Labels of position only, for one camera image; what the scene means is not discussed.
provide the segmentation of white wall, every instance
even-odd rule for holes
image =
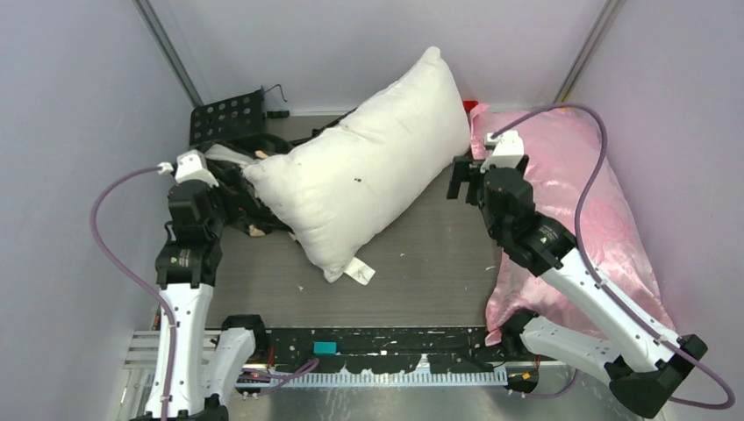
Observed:
[[[162,0],[206,103],[281,83],[295,113],[351,110],[431,45],[467,99],[549,103],[604,0]],[[268,105],[275,108],[278,91]]]
[[[1,418],[100,421],[154,305],[97,250],[89,208],[188,145],[190,103],[129,1],[4,2],[0,51]],[[148,280],[169,185],[133,182],[100,217]]]
[[[744,398],[744,3],[627,2],[572,99],[597,108],[679,332]],[[679,396],[722,402],[696,373]],[[741,420],[678,405],[681,420]]]

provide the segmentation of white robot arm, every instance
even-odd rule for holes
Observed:
[[[169,235],[155,262],[160,294],[175,314],[175,354],[169,355],[171,329],[163,311],[153,390],[145,415],[133,421],[161,419],[163,399],[168,399],[168,419],[227,419],[227,397],[243,364],[268,345],[259,316],[230,316],[222,324],[214,356],[202,369],[204,324],[229,217],[204,155],[189,151],[178,157],[177,165],[177,184],[168,192],[174,238]],[[168,365],[173,375],[166,396]]]
[[[524,179],[527,157],[521,139],[506,134],[491,145],[493,154],[484,161],[454,159],[447,198],[456,198],[460,184],[468,182],[466,201],[481,210],[490,237],[512,261],[567,296],[609,341],[555,325],[529,310],[519,311],[501,326],[502,337],[592,375],[628,409],[654,417],[694,367],[663,343],[678,344],[695,360],[703,357],[707,346],[695,335],[681,338],[658,323],[593,265],[601,279],[595,281],[576,248],[576,237],[535,210],[532,185]],[[607,290],[661,338],[639,325]]]

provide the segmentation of teal connector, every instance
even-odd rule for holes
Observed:
[[[312,346],[312,352],[316,355],[335,355],[335,342],[315,342]]]

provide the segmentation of white pillow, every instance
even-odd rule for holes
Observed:
[[[460,94],[432,46],[400,80],[337,126],[289,154],[245,168],[243,175],[334,282],[357,250],[468,145]]]

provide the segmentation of pillow tag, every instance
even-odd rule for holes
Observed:
[[[354,257],[344,269],[344,273],[351,276],[358,283],[367,285],[369,280],[372,279],[372,276],[375,275],[375,270],[367,266],[367,263]]]

